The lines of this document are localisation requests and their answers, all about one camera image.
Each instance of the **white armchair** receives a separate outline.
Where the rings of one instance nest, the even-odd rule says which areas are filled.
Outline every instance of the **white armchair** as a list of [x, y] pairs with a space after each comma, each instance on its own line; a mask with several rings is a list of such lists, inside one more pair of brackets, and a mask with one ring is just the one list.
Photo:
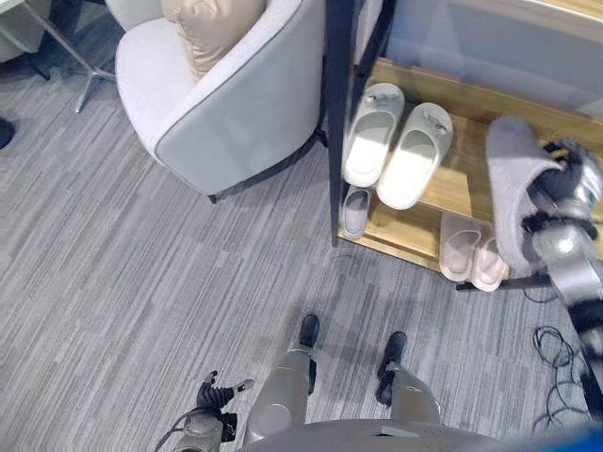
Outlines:
[[126, 29], [116, 75], [146, 150], [214, 195], [285, 159], [318, 122], [324, 0], [268, 0], [243, 39], [199, 82], [159, 0], [106, 0]]

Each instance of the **floor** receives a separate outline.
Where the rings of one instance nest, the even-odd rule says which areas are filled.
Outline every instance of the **floor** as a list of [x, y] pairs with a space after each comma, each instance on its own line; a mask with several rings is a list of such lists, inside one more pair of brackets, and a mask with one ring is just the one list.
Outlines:
[[[54, 19], [101, 61], [121, 30], [104, 7], [79, 8]], [[212, 205], [143, 150], [114, 86], [76, 115], [84, 78], [50, 40], [39, 58], [50, 82], [0, 72], [1, 115], [18, 129], [1, 152], [1, 450], [149, 450], [208, 371], [261, 384], [309, 311], [322, 324], [308, 421], [386, 416], [375, 368], [403, 330], [404, 363], [446, 424], [530, 431], [553, 379], [531, 332], [576, 339], [561, 304], [459, 294], [433, 271], [332, 248], [320, 145]], [[256, 395], [234, 401], [240, 419]]]

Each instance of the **table leg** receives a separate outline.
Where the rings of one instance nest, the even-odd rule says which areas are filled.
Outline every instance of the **table leg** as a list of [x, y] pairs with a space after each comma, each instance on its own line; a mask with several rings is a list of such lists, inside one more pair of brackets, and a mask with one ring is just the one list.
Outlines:
[[78, 98], [77, 107], [75, 108], [75, 113], [79, 113], [82, 109], [82, 106], [86, 102], [86, 98], [88, 97], [88, 94], [90, 92], [90, 87], [92, 86], [92, 80], [94, 78], [98, 77], [98, 78], [101, 78], [104, 80], [115, 81], [115, 74], [109, 73], [107, 71], [103, 71], [102, 69], [92, 66], [90, 63], [88, 63], [84, 59], [84, 57], [81, 56], [77, 52], [75, 47], [73, 47], [65, 39], [65, 37], [61, 34], [61, 32], [58, 30], [58, 28], [52, 22], [50, 22], [45, 17], [40, 16], [40, 14], [31, 7], [28, 0], [25, 0], [22, 3], [22, 6], [27, 10], [27, 12], [31, 15], [31, 17], [33, 17], [36, 20], [36, 22], [38, 22], [41, 26], [44, 27], [44, 29], [48, 32], [48, 34], [50, 36], [52, 36], [55, 40], [57, 40], [57, 42], [63, 47], [63, 49], [65, 49], [67, 52], [69, 52], [69, 55], [71, 55], [73, 57], [73, 59], [75, 59], [75, 61], [77, 61], [82, 66], [84, 66], [84, 68], [86, 69], [88, 80], [86, 81], [86, 86], [84, 87], [84, 90], [82, 91], [82, 93], [80, 94], [80, 96]]

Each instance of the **wall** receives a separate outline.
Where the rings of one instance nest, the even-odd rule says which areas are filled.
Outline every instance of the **wall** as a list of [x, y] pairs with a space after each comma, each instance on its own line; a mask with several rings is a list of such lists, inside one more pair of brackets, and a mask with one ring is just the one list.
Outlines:
[[569, 16], [530, 0], [398, 0], [386, 55], [603, 118], [603, 22]]

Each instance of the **slipper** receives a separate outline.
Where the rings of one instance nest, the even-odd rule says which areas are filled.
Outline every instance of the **slipper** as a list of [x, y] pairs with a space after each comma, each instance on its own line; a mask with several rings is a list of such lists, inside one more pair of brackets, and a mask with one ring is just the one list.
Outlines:
[[480, 224], [470, 218], [444, 212], [440, 229], [440, 270], [449, 280], [469, 279], [475, 247], [481, 239]]
[[341, 214], [341, 231], [346, 238], [355, 240], [365, 233], [369, 206], [370, 190], [350, 186]]
[[563, 171], [524, 121], [500, 118], [490, 125], [486, 159], [492, 187], [498, 252], [518, 273], [533, 273], [544, 263], [522, 221], [541, 210], [530, 186], [545, 171]]
[[448, 152], [452, 135], [452, 119], [444, 108], [431, 103], [415, 107], [377, 184], [379, 199], [397, 210], [415, 205]]
[[475, 249], [471, 282], [484, 292], [494, 292], [509, 272], [498, 254], [497, 242], [491, 231], [482, 230], [483, 239]]
[[379, 180], [399, 118], [404, 94], [391, 83], [367, 88], [348, 137], [344, 174], [352, 186], [372, 186]]

